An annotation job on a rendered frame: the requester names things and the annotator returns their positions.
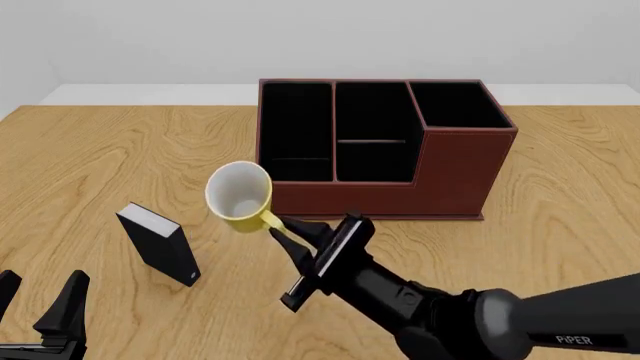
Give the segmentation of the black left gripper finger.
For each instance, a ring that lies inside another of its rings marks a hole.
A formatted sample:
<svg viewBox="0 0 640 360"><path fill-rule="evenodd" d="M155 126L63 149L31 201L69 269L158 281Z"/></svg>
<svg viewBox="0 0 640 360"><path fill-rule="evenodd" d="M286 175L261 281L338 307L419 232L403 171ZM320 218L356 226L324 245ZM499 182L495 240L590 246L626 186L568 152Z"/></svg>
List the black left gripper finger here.
<svg viewBox="0 0 640 360"><path fill-rule="evenodd" d="M33 326L44 342L86 341L85 306L89 283L89 276L82 270L75 270L70 275L51 307Z"/></svg>
<svg viewBox="0 0 640 360"><path fill-rule="evenodd" d="M0 273L0 322L16 295L22 278L11 270Z"/></svg>

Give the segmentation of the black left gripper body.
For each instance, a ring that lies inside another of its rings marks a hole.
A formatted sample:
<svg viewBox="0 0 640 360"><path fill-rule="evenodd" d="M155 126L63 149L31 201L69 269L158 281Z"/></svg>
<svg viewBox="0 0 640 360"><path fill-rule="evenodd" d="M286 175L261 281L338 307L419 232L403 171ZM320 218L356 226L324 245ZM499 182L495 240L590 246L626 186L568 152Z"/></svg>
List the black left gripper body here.
<svg viewBox="0 0 640 360"><path fill-rule="evenodd" d="M46 337L40 343L0 344L0 360L83 360L86 338Z"/></svg>

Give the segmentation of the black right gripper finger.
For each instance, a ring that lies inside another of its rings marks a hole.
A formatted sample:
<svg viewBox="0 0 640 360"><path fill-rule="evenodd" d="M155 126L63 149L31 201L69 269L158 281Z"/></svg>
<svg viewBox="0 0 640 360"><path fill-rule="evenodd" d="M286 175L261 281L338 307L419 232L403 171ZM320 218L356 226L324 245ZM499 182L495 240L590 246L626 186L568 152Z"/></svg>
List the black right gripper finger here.
<svg viewBox="0 0 640 360"><path fill-rule="evenodd" d="M276 231L276 241L288 250L307 250L290 237L298 236L315 250L323 250L331 242L333 230L329 224L319 221L303 221L296 218L281 217L285 230Z"/></svg>
<svg viewBox="0 0 640 360"><path fill-rule="evenodd" d="M285 233L277 230L274 227L269 229L270 235L278 242L284 251L288 254L292 263L296 267L301 276L307 278L315 278L314 265L315 260L311 254L311 251L293 239L290 239Z"/></svg>

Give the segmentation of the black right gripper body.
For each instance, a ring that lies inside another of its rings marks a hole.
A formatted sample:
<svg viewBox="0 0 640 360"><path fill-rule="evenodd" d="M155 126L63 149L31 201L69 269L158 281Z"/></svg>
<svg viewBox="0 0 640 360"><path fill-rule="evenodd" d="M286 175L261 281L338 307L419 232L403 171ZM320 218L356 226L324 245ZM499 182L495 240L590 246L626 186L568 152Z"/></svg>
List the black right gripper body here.
<svg viewBox="0 0 640 360"><path fill-rule="evenodd" d="M290 311L298 311L317 290L329 295L334 293L348 275L352 275L365 258L364 248L375 233L372 221L362 215L346 215L337 227L332 228L333 236L323 250L315 250L293 234L290 235L311 251L315 260L315 278L300 278L280 301Z"/></svg>

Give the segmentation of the yellow and white mug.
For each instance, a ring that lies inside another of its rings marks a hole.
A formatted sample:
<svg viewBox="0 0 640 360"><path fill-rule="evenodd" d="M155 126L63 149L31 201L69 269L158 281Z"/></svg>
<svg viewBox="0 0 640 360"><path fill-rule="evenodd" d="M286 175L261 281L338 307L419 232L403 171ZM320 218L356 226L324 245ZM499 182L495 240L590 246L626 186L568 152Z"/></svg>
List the yellow and white mug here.
<svg viewBox="0 0 640 360"><path fill-rule="evenodd" d="M223 165L210 176L204 195L210 211L238 233L271 228L286 231L281 219L271 212L271 177L254 162Z"/></svg>

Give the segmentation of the red-brown desk caddy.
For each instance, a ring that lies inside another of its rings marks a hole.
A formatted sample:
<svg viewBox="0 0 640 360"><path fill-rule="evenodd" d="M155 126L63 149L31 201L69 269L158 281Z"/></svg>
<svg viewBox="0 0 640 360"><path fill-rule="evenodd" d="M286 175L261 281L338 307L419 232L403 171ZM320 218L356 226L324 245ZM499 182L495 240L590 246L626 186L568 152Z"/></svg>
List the red-brown desk caddy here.
<svg viewBox="0 0 640 360"><path fill-rule="evenodd" d="M517 134L480 80L258 86L255 158L294 218L479 220Z"/></svg>

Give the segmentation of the black book with white pages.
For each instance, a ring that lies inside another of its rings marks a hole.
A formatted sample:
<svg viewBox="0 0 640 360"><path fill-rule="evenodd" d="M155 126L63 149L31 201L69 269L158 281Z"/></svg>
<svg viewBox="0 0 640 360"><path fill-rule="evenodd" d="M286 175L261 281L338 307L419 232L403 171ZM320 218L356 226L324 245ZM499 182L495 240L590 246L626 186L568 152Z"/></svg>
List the black book with white pages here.
<svg viewBox="0 0 640 360"><path fill-rule="evenodd" d="M136 203L116 213L141 259L186 287L192 287L201 272L180 224Z"/></svg>

